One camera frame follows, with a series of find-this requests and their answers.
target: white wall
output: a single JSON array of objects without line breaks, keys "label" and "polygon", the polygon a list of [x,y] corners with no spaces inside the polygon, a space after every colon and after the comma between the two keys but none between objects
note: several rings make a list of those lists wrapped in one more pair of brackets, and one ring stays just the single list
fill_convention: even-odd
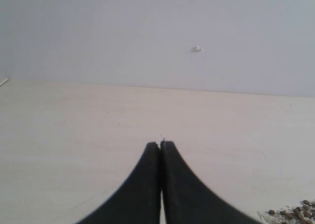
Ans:
[{"label": "white wall", "polygon": [[13,78],[315,96],[315,0],[1,5]]}]

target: white table surface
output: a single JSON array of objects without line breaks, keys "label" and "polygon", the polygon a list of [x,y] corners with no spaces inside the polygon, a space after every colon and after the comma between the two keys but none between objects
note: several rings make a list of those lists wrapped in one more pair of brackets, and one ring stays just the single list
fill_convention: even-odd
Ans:
[{"label": "white table surface", "polygon": [[255,219],[315,198],[315,98],[10,80],[0,118],[1,224],[75,223],[163,137]]}]

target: wooden tabletop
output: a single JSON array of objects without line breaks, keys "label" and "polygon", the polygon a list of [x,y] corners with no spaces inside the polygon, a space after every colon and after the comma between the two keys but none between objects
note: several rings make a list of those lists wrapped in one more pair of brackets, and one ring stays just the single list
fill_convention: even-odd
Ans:
[{"label": "wooden tabletop", "polygon": [[75,223],[163,138],[257,220],[315,198],[315,98],[21,80],[0,98],[0,223]]}]

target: gravel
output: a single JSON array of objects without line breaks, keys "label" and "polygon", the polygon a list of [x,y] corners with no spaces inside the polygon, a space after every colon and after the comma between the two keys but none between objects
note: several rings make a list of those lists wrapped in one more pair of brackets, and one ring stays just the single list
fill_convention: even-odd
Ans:
[{"label": "gravel", "polygon": [[260,219],[269,224],[315,224],[315,201],[303,200],[302,206],[290,207],[278,211],[258,212]]}]

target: black rubber pad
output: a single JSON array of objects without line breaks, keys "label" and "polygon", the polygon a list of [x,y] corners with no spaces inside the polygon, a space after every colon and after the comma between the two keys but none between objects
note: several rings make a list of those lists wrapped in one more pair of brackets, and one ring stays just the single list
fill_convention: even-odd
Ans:
[{"label": "black rubber pad", "polygon": [[187,166],[173,142],[162,141],[160,148],[167,224],[258,224],[209,190]]},{"label": "black rubber pad", "polygon": [[158,145],[148,143],[122,186],[78,224],[158,224],[161,209],[159,159]]}]

